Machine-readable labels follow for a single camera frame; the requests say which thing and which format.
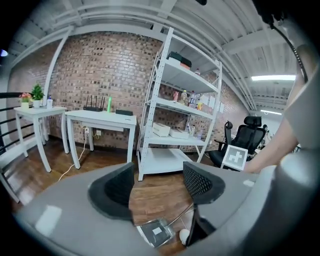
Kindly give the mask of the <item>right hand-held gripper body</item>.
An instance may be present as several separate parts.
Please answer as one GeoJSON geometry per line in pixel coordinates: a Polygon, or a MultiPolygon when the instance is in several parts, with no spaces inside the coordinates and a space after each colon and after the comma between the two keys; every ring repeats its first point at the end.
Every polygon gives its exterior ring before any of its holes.
{"type": "Polygon", "coordinates": [[[228,145],[223,157],[221,168],[233,169],[242,172],[247,161],[248,150],[245,148],[228,145]]]}

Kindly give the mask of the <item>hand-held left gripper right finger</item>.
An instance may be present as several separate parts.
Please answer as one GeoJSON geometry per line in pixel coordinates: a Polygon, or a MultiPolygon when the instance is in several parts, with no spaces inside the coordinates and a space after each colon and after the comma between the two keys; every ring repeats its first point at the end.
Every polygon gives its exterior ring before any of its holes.
{"type": "Polygon", "coordinates": [[[225,191],[226,184],[222,178],[211,174],[191,162],[183,163],[184,185],[194,205],[211,204],[225,191]]]}

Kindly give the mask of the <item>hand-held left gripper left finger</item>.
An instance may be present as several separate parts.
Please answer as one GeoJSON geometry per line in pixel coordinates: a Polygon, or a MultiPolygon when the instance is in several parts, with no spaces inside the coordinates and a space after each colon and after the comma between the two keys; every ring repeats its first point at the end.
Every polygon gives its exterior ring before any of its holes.
{"type": "Polygon", "coordinates": [[[92,182],[88,199],[100,214],[109,219],[132,220],[129,200],[134,184],[134,164],[126,163],[92,182]]]}

